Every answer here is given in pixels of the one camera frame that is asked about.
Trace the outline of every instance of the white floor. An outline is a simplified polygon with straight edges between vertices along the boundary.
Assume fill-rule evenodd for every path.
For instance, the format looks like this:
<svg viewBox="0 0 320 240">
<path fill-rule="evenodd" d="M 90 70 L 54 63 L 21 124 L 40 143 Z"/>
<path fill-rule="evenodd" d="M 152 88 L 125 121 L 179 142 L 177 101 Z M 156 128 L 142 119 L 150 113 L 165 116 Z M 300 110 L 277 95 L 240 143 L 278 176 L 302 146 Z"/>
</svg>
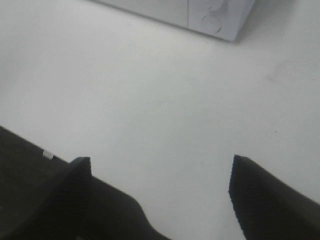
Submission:
<svg viewBox="0 0 320 240">
<path fill-rule="evenodd" d="M 234 154 L 320 202 L 320 1 L 259 0 L 238 40 L 89 0 L 0 1 L 0 125 L 131 194 L 174 240 L 243 240 Z"/>
</svg>

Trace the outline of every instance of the small white tab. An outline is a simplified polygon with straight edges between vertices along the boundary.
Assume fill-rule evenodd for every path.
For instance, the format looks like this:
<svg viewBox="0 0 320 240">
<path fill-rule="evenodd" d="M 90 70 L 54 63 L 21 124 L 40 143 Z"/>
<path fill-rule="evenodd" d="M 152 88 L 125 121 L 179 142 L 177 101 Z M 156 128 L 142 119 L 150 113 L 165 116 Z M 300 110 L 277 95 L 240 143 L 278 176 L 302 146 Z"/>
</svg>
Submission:
<svg viewBox="0 0 320 240">
<path fill-rule="evenodd" d="M 55 156 L 55 155 L 53 155 L 51 152 L 49 152 L 49 151 L 47 151 L 47 150 L 43 150 L 42 155 L 43 155 L 45 158 L 49 159 L 49 160 L 52 160 L 52 159 L 54 158 L 54 156 Z"/>
</svg>

